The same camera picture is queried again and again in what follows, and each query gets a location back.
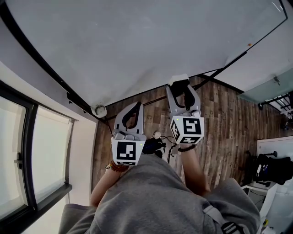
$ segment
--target backpack strap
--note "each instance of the backpack strap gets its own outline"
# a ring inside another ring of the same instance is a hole
[[[247,228],[244,225],[241,225],[240,227],[236,223],[226,221],[219,210],[214,208],[212,205],[205,208],[203,212],[221,226],[224,234],[246,234],[244,230],[247,230]]]

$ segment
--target wooden floor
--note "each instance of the wooden floor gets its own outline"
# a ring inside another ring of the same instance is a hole
[[[198,77],[190,79],[191,85],[201,81],[203,79]],[[205,118],[205,136],[195,150],[209,184],[215,187],[229,177],[241,183],[244,173],[239,171],[238,167],[245,164],[245,152],[250,150],[255,154],[258,139],[282,136],[281,115],[270,105],[265,105],[260,111],[257,105],[239,99],[237,92],[213,82],[208,82],[196,92],[201,99],[201,116]],[[107,108],[107,117],[116,115],[135,101],[147,103],[165,95],[165,87],[160,87],[110,105]],[[114,121],[115,119],[109,121],[111,128]],[[152,137],[154,131],[160,131],[164,136],[172,136],[169,125],[167,99],[144,107],[144,134],[148,138]],[[110,138],[108,127],[100,123],[93,157],[92,188],[105,173],[105,165],[111,161]],[[168,141],[165,142],[167,149],[164,158],[172,145]],[[178,153],[177,148],[172,151],[175,157],[171,158],[170,165],[184,180],[180,152]]]

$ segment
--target bracelet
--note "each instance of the bracelet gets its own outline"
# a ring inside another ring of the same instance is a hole
[[[112,169],[113,171],[117,172],[124,172],[129,168],[129,166],[124,166],[124,165],[117,165],[115,162],[112,160],[109,165],[105,166],[105,169]]]
[[[179,148],[178,151],[179,152],[186,152],[186,151],[191,150],[191,149],[194,149],[194,148],[195,148],[195,144],[193,144],[192,146],[187,147],[185,149]]]

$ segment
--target black window frame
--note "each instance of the black window frame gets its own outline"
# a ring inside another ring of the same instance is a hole
[[[1,233],[3,232],[10,234],[18,234],[23,232],[35,221],[37,221],[51,207],[53,207],[66,194],[68,194],[69,191],[72,189],[72,186],[69,184],[68,179],[65,179],[64,185],[62,185],[56,191],[49,194],[45,199],[37,203],[33,188],[32,172],[33,131],[38,107],[47,107],[27,97],[21,92],[13,89],[12,87],[8,86],[2,81],[0,81],[0,96],[20,106],[25,107],[26,109],[22,130],[21,153],[18,154],[17,160],[21,162],[19,170],[22,171],[24,191],[28,205],[21,206],[20,208],[18,208],[17,210],[13,211],[12,213],[8,214],[0,220]],[[65,170],[67,171],[68,165],[69,162],[68,160],[66,160]]]

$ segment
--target person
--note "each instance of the person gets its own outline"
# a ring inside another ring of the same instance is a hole
[[[230,178],[210,190],[195,150],[180,145],[185,183],[154,154],[137,166],[110,164],[90,198],[90,206],[67,204],[60,234],[255,234],[260,214]]]

